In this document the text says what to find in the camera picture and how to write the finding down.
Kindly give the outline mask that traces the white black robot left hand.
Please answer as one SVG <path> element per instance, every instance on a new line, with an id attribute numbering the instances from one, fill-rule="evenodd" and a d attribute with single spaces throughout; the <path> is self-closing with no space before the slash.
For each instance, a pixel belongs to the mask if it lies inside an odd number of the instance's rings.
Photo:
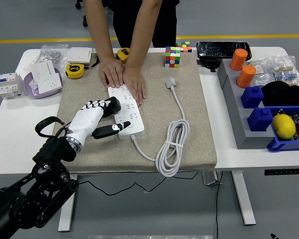
<path id="1" fill-rule="evenodd" d="M 97 128 L 102 118 L 111 116 L 121 110 L 121 105 L 116 97 L 110 97 L 101 101 L 87 102 L 75 115 L 69 125 L 70 133 L 66 140 L 76 152 L 80 152 L 87 137 L 101 139 L 115 135 L 127 128 L 131 122 L 112 124 Z"/>

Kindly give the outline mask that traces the person's right hand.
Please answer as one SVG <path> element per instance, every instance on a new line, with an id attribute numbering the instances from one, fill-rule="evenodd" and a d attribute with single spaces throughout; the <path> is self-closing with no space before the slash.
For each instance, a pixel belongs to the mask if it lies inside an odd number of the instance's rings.
<path id="1" fill-rule="evenodd" d="M 119 88 L 123 84 L 123 65 L 114 57 L 102 58 L 99 75 L 106 89 Z"/>

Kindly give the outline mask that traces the person's left hand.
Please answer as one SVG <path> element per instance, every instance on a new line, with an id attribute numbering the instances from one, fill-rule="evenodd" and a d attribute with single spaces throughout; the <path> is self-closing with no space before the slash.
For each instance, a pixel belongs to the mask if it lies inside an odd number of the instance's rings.
<path id="1" fill-rule="evenodd" d="M 137 105 L 141 106 L 144 99 L 147 97 L 146 83 L 143 75 L 141 74 L 141 70 L 127 65 L 123 70 L 123 81 L 128 87 Z"/>

